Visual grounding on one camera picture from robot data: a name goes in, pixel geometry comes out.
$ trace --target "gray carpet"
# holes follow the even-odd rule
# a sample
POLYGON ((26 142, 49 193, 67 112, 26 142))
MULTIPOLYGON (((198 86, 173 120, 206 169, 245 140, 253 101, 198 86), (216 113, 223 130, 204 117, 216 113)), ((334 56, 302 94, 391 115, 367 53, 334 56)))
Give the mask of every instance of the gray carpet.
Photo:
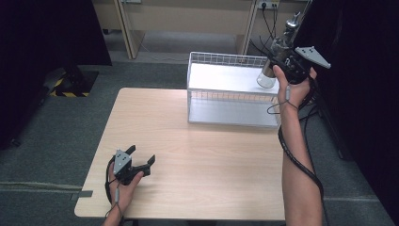
MULTIPOLYGON (((1 185, 0 225, 100 225, 102 219, 78 218, 73 210, 76 193, 85 182, 118 91, 125 87, 186 88, 186 64, 115 62, 113 67, 81 69, 100 72, 89 96, 49 96, 22 131, 22 145, 0 152, 0 182, 45 183, 45 186, 1 185)), ((51 84, 58 76, 57 72, 51 73, 47 83, 51 84)), ((338 157, 323 119, 317 115, 311 117, 307 131, 316 171, 326 191, 330 225, 393 225, 356 163, 338 157)), ((218 225, 243 226, 280 224, 218 222, 218 225)), ((167 225, 167 222, 140 220, 140 225, 167 225)))

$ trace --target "wrist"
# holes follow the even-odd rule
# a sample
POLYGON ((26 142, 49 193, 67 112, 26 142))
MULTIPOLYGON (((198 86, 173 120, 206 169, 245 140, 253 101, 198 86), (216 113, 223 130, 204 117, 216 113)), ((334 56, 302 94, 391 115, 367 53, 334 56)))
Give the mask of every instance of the wrist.
POLYGON ((296 105, 293 105, 289 101, 285 101, 285 102, 279 104, 279 113, 281 115, 285 115, 285 114, 297 115, 298 107, 296 105))
POLYGON ((109 211, 103 226, 113 226, 113 225, 118 226, 119 224, 120 224, 120 210, 118 209, 117 206, 114 206, 114 208, 112 208, 111 211, 109 211))

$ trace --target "wall outlet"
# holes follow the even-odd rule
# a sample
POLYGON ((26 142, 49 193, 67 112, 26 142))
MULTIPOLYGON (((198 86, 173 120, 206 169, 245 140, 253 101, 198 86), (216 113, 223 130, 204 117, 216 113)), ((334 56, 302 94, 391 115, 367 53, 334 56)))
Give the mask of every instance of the wall outlet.
POLYGON ((279 0, 259 0, 258 8, 262 9, 263 4, 266 4, 265 9, 278 9, 279 8, 279 0))

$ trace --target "forearm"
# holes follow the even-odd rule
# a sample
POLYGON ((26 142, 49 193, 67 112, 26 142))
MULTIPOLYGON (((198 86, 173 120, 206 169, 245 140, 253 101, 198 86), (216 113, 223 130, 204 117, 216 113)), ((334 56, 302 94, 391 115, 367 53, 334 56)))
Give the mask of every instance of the forearm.
MULTIPOLYGON (((282 134, 288 149, 302 165, 313 171, 297 110, 285 104, 280 107, 280 112, 282 134)), ((318 186, 294 165, 286 154, 282 166, 282 191, 287 225, 321 225, 322 205, 318 186)))
POLYGON ((114 206, 106 217, 103 226, 118 226, 120 224, 120 210, 117 206, 114 206))

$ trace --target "human hand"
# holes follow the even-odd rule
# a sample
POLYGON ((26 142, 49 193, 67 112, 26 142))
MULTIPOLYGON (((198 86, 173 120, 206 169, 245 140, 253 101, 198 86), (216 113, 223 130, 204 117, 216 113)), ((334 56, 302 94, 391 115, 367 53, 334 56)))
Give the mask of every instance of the human hand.
POLYGON ((110 194, 111 194, 111 200, 112 200, 112 206, 116 204, 115 202, 115 193, 118 188, 120 191, 120 197, 118 201, 118 205, 120 208, 120 214, 123 215, 123 213, 126 211, 127 207, 130 205, 133 199, 133 193, 135 191, 136 186, 140 182, 141 178, 144 176, 144 172, 139 172, 135 178, 133 178, 132 182, 124 186, 121 184, 118 180, 116 180, 115 175, 114 175, 114 165, 115 162, 111 163, 108 171, 108 177, 109 181, 112 182, 109 184, 109 189, 110 189, 110 194))
MULTIPOLYGON (((308 94, 308 92, 311 89, 309 78, 306 78, 300 84, 292 85, 292 84, 288 83, 284 72, 278 65, 273 66, 273 72, 274 72, 274 75, 279 80, 279 93, 278 93, 279 103, 282 104, 287 101, 286 90, 289 85, 290 86, 290 97, 289 97, 288 101, 291 105, 298 108, 300 106, 300 104, 302 103, 303 99, 305 99, 306 95, 308 94)), ((317 76, 316 71, 313 68, 311 68, 311 77, 314 79, 314 78, 316 78, 316 76, 317 76)))

